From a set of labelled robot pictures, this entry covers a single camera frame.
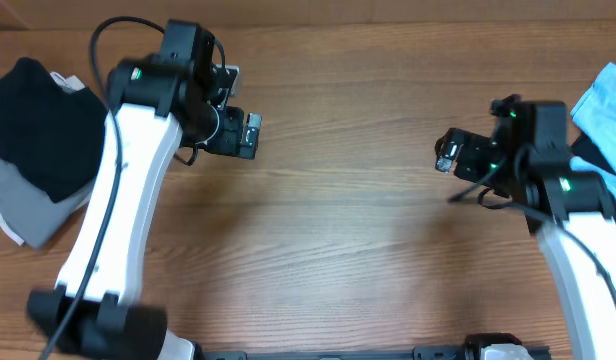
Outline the black t-shirt with white logo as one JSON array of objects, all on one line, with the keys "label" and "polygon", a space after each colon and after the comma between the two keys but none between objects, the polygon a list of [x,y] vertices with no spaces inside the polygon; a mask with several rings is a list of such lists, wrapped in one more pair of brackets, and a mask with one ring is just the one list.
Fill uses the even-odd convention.
[{"label": "black t-shirt with white logo", "polygon": [[0,78],[0,158],[63,201],[97,175],[106,116],[89,88],[66,92],[39,61],[20,58]]}]

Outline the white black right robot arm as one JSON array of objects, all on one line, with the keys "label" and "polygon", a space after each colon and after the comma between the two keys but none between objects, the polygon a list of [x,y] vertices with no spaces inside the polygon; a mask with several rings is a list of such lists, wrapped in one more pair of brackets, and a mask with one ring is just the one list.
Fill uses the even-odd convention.
[{"label": "white black right robot arm", "polygon": [[522,213],[555,281],[576,359],[616,359],[615,206],[602,176],[575,171],[561,101],[492,101],[491,135],[449,129],[434,147],[436,170],[477,191],[489,210]]}]

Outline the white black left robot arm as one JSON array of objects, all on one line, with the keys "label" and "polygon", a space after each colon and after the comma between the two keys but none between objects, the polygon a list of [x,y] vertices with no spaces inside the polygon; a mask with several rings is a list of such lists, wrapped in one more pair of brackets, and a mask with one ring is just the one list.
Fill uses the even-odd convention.
[{"label": "white black left robot arm", "polygon": [[158,52],[98,75],[104,147],[76,242],[50,291],[29,294],[46,350],[89,359],[199,359],[142,293],[147,236],[169,164],[181,148],[253,159],[262,118],[228,101],[240,77],[202,26],[171,20]]}]

